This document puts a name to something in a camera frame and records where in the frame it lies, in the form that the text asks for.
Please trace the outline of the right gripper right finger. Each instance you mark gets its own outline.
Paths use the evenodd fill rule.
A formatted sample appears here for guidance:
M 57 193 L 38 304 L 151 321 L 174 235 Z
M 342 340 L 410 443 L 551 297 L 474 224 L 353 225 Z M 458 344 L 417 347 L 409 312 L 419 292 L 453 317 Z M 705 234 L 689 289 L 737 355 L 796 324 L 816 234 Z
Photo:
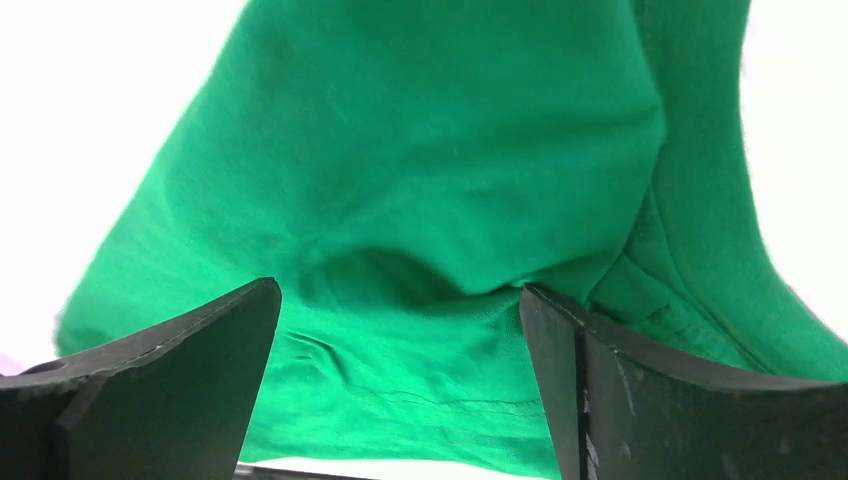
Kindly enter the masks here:
M 846 477 L 845 384 L 709 361 L 535 285 L 519 312 L 561 478 Z

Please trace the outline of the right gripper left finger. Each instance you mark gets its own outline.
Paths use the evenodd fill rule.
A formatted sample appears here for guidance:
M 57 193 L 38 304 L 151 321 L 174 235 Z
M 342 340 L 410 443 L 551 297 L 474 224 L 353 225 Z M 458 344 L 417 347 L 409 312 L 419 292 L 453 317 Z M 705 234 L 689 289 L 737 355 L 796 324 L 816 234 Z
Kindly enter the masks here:
M 2 478 L 232 478 L 281 304 L 278 284 L 261 278 L 3 377 Z

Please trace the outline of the green t-shirt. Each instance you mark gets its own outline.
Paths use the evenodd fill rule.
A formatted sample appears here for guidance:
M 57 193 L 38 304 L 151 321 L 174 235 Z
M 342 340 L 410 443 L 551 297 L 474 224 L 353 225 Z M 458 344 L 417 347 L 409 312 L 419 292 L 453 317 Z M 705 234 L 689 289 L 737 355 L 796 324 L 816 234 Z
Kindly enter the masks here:
M 710 360 L 843 381 L 760 237 L 745 1 L 251 1 L 71 296 L 60 355 L 258 277 L 246 462 L 555 479 L 527 283 Z

